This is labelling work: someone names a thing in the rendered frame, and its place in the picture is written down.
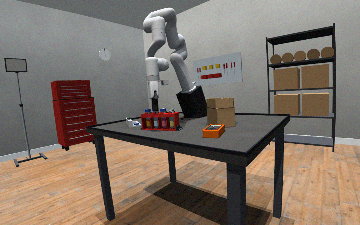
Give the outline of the brown cardboard box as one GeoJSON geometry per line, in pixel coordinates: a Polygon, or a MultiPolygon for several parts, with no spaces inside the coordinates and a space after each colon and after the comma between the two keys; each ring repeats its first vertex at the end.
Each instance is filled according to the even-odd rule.
{"type": "Polygon", "coordinates": [[[208,98],[207,123],[224,124],[225,127],[235,126],[234,98],[208,98]]]}

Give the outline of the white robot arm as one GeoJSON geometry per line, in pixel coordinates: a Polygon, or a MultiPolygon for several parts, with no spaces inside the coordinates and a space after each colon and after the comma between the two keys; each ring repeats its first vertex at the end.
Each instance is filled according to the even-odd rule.
{"type": "Polygon", "coordinates": [[[159,79],[159,72],[169,68],[168,60],[154,57],[156,51],[166,43],[167,38],[168,46],[175,49],[170,55],[170,61],[181,85],[181,93],[189,93],[195,90],[196,81],[192,82],[184,62],[188,53],[184,37],[177,32],[174,9],[164,8],[151,12],[144,20],[143,29],[148,34],[152,33],[152,43],[148,48],[145,60],[146,81],[161,81],[162,85],[169,85],[169,80],[159,79]]]}

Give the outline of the orange digital multimeter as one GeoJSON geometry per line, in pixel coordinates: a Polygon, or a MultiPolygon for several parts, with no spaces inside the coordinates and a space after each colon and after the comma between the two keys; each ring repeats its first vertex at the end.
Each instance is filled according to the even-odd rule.
{"type": "Polygon", "coordinates": [[[224,124],[210,124],[202,130],[204,138],[219,138],[225,131],[224,124]]]}

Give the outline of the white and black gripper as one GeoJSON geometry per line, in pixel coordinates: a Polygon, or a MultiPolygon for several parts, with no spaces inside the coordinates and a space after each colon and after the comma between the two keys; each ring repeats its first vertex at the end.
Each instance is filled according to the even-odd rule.
{"type": "Polygon", "coordinates": [[[153,111],[159,111],[158,108],[158,98],[159,98],[159,81],[146,81],[148,82],[148,90],[149,90],[149,99],[152,99],[152,109],[153,111]]]}

